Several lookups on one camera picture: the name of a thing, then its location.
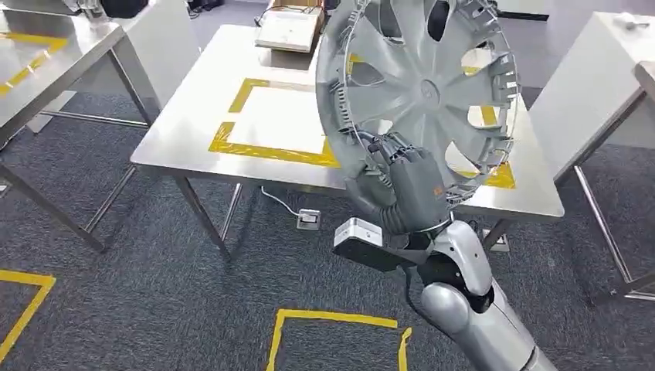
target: power outlet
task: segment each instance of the power outlet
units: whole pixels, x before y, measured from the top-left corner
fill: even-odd
[[[300,209],[296,228],[299,230],[318,230],[321,226],[321,212],[318,210]]]

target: black cable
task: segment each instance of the black cable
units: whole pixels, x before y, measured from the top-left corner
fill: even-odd
[[[432,319],[428,317],[423,311],[418,309],[415,305],[414,302],[412,301],[412,298],[409,296],[409,292],[412,289],[412,272],[409,270],[407,267],[401,267],[402,271],[405,272],[405,301],[407,301],[407,304],[409,307],[421,318],[423,318],[426,322],[428,322],[429,325],[431,325],[434,328],[439,329],[439,326],[437,326]]]
[[[255,21],[255,26],[257,26],[257,27],[261,27],[261,26],[262,26],[262,19],[264,18],[264,15],[266,14],[266,12],[268,12],[269,10],[272,10],[272,9],[279,9],[279,8],[295,9],[295,8],[290,7],[289,5],[274,5],[274,6],[271,6],[270,8],[266,9],[265,11],[263,11],[262,14],[261,14],[259,17],[256,17],[256,18],[254,19],[254,21]]]

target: black object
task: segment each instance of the black object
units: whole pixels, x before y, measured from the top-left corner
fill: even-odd
[[[527,21],[542,21],[542,22],[546,22],[548,21],[548,18],[550,18],[550,15],[548,14],[503,12],[500,10],[498,11],[498,16],[501,18],[523,19]]]
[[[191,9],[212,10],[217,6],[223,5],[223,0],[193,0],[188,2]]]
[[[148,0],[100,0],[111,18],[132,18],[148,5]]]

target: robotic arm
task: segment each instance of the robotic arm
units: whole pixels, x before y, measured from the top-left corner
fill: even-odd
[[[401,250],[385,247],[381,227],[351,218],[335,232],[334,252],[383,272],[416,267],[425,286],[426,320],[456,342],[477,369],[556,371],[507,303],[478,235],[447,215],[439,190],[443,182],[430,153],[406,145],[398,133],[360,134],[389,164],[397,202],[375,206],[354,181],[348,190],[372,220],[393,234],[408,233],[409,243]]]
[[[465,53],[482,47],[488,64],[463,69]],[[408,280],[415,268],[424,285],[417,312],[478,370],[555,371],[507,303],[477,234],[450,212],[507,160],[517,79],[487,0],[342,0],[321,43],[317,103],[348,192],[373,223],[341,225],[334,252],[383,272],[400,267]],[[472,106],[495,106],[497,122],[474,127]],[[453,144],[476,175],[449,167]],[[386,247],[383,230],[408,235],[407,246]]]

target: white cable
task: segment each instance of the white cable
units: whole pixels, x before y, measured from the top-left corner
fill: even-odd
[[[291,208],[290,208],[286,203],[284,203],[284,201],[282,201],[281,199],[278,199],[276,196],[273,196],[273,195],[271,195],[270,193],[266,192],[266,191],[264,190],[264,187],[262,187],[262,194],[264,194],[266,197],[270,197],[271,199],[274,199],[274,200],[276,200],[277,202],[279,202],[279,203],[281,203],[282,205],[284,205],[284,207],[286,207],[287,210],[289,210],[289,213],[292,213],[292,214],[294,214],[295,216],[300,217],[300,214],[299,214],[299,213],[296,213],[295,211],[293,211],[293,210],[292,210],[292,209],[291,209]]]

